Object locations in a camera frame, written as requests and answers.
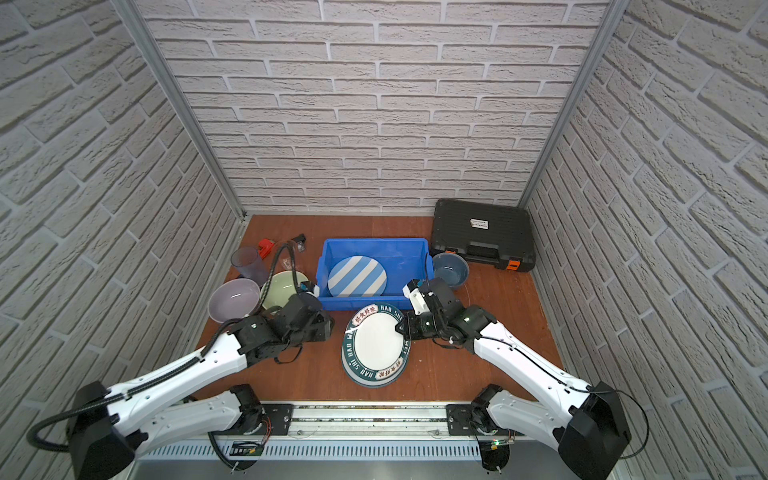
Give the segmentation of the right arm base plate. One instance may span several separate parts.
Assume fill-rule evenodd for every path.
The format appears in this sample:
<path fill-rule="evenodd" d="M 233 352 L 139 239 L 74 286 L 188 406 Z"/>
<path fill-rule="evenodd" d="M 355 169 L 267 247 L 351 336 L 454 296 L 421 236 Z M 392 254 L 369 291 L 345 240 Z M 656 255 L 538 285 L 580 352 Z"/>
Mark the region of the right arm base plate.
<path fill-rule="evenodd" d="M 519 432 L 497 426 L 484 409 L 472 404 L 448 404 L 445 411 L 451 436 L 521 436 Z"/>

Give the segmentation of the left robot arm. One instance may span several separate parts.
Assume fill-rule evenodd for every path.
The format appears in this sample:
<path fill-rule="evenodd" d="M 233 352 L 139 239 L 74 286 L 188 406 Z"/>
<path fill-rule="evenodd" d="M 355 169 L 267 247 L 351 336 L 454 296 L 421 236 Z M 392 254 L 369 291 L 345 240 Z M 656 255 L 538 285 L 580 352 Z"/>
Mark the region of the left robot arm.
<path fill-rule="evenodd" d="M 204 347 L 136 379 L 105 387 L 93 382 L 73 401 L 79 413 L 66 428 L 78 479 L 110 479 L 156 448 L 207 434 L 246 434 L 265 425 L 248 385 L 187 402 L 189 395 L 288 349 L 330 338 L 334 321 L 309 293 L 265 313 L 221 324 Z"/>

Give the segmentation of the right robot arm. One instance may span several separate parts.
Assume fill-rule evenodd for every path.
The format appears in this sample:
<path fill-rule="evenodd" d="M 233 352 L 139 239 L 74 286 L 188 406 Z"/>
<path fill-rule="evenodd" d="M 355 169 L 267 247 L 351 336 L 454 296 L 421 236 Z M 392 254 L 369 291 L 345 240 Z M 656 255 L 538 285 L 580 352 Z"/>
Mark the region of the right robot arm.
<path fill-rule="evenodd" d="M 631 433 L 619 392 L 556 367 L 517 339 L 492 314 L 464 306 L 441 279 L 403 288 L 413 308 L 396 329 L 409 340 L 441 339 L 496 366 L 533 395 L 521 399 L 489 386 L 476 409 L 485 431 L 513 430 L 557 451 L 581 479 L 605 479 L 622 458 Z"/>

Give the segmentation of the green rim lettered plate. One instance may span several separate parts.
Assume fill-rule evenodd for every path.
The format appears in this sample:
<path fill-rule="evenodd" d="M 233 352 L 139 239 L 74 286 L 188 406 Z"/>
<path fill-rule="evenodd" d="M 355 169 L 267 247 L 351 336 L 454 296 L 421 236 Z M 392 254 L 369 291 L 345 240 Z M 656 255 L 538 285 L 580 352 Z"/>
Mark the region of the green rim lettered plate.
<path fill-rule="evenodd" d="M 387 303 L 373 303 L 349 321 L 341 349 L 348 377 L 366 388 L 395 382 L 405 371 L 411 342 L 395 331 L 404 314 Z"/>

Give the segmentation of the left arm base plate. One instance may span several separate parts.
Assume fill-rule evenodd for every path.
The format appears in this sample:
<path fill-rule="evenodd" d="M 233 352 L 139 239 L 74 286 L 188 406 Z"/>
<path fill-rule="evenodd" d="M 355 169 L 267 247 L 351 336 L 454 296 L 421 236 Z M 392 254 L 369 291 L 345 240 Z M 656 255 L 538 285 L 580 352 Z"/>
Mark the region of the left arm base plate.
<path fill-rule="evenodd" d="M 221 435 L 287 436 L 291 425 L 294 405 L 291 403 L 261 404 L 243 413 L 227 430 L 216 431 Z"/>

